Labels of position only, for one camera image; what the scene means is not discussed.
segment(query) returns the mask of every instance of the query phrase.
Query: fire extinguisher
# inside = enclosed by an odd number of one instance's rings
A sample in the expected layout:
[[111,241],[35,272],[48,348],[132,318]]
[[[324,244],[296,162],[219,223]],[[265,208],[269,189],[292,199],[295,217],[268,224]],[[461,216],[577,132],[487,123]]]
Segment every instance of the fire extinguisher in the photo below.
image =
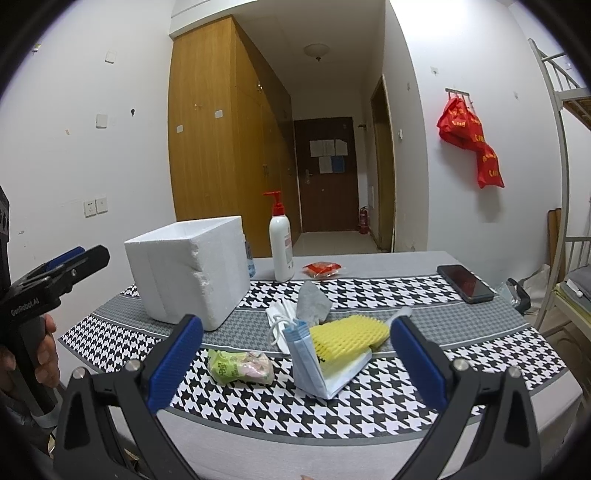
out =
[[369,233],[369,210],[367,207],[359,209],[359,233],[362,235]]

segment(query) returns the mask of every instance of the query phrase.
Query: metal bed frame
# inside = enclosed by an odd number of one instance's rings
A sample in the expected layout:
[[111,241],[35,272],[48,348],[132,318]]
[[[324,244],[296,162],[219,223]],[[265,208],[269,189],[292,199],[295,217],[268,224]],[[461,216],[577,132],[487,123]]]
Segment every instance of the metal bed frame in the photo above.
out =
[[[558,133],[558,143],[560,146],[560,159],[562,166],[562,213],[560,219],[560,226],[558,227],[558,244],[556,246],[556,254],[554,262],[550,270],[550,278],[548,279],[548,286],[542,306],[534,323],[537,330],[540,330],[544,322],[546,314],[553,308],[558,309],[564,313],[568,318],[556,327],[543,332],[544,337],[552,336],[562,331],[566,337],[561,341],[573,343],[578,347],[578,344],[573,335],[566,329],[569,324],[574,324],[589,340],[591,340],[591,325],[585,320],[583,316],[573,309],[565,300],[559,297],[554,288],[558,283],[558,276],[560,273],[560,264],[566,258],[567,251],[569,251],[569,261],[566,264],[566,273],[589,264],[591,257],[591,236],[567,236],[566,231],[569,224],[569,200],[570,200],[570,169],[569,169],[569,151],[566,142],[566,134],[564,131],[564,122],[562,117],[562,109],[566,108],[577,119],[591,130],[591,92],[586,87],[581,87],[560,65],[556,63],[556,59],[564,57],[565,53],[558,53],[555,55],[546,55],[541,51],[535,41],[530,39],[530,46],[534,52],[535,58],[542,72],[542,76],[550,95],[550,102],[554,111],[554,119],[556,120],[556,129]],[[556,76],[557,84],[560,90],[554,87],[552,77],[550,76],[550,68]],[[573,257],[578,253],[578,260],[573,265]],[[588,391],[591,390],[591,385],[586,385]]]

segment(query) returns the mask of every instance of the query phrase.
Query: red pump cap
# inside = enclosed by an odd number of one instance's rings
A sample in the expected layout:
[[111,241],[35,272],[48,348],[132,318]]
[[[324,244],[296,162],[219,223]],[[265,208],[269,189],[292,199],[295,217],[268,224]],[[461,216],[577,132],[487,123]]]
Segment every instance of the red pump cap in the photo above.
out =
[[273,195],[275,196],[275,205],[273,205],[273,217],[279,215],[285,215],[285,207],[281,203],[281,191],[277,190],[276,192],[266,192],[263,195]]

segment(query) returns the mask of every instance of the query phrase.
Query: red snack packet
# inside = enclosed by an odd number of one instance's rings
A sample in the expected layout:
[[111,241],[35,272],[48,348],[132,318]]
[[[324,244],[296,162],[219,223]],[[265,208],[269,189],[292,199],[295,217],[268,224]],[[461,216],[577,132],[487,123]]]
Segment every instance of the red snack packet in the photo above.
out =
[[338,263],[332,262],[315,262],[304,267],[304,273],[310,277],[319,280],[321,278],[331,277],[339,273],[339,270],[343,268]]

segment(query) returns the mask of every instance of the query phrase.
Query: plastic package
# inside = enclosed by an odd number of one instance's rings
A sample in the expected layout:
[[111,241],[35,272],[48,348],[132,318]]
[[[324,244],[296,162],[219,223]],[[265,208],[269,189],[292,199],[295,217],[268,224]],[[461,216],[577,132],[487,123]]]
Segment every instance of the plastic package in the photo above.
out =
[[275,373],[273,364],[262,352],[220,352],[209,350],[207,369],[212,378],[221,385],[242,380],[270,385]]
[[315,280],[334,277],[342,272],[343,267],[332,262],[315,262],[304,267],[304,273]]

